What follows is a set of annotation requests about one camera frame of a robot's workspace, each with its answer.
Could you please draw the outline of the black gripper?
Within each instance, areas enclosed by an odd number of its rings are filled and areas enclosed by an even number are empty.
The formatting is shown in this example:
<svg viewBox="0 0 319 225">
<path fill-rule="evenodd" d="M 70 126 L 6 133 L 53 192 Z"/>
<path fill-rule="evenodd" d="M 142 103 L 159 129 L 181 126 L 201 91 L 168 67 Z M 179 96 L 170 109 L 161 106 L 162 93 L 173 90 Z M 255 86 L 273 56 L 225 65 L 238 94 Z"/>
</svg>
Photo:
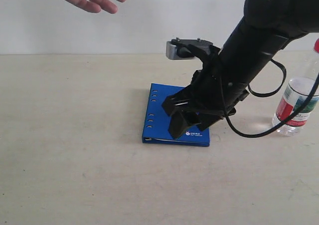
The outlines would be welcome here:
<svg viewBox="0 0 319 225">
<path fill-rule="evenodd" d="M 162 108 L 170 117 L 168 131 L 173 139 L 180 138 L 187 129 L 196 126 L 204 131 L 227 115 L 236 113 L 235 106 L 249 95 L 247 84 L 223 79 L 220 85 L 217 55 L 220 49 L 210 47 L 210 54 L 201 57 L 202 68 L 196 70 L 191 82 L 181 91 L 167 96 Z"/>
</svg>

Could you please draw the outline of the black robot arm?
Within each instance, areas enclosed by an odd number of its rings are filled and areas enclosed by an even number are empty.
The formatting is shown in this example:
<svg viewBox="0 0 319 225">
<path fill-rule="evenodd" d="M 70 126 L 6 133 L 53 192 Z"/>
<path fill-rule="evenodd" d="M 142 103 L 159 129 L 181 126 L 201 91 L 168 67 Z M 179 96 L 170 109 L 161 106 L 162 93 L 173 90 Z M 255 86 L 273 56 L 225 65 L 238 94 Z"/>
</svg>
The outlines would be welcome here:
<svg viewBox="0 0 319 225">
<path fill-rule="evenodd" d="M 243 17 L 222 47 L 202 39 L 166 43 L 171 60 L 199 58 L 191 83 L 162 103 L 168 132 L 177 139 L 190 127 L 203 131 L 235 114 L 249 84 L 290 42 L 319 30 L 319 0 L 245 0 Z"/>
</svg>

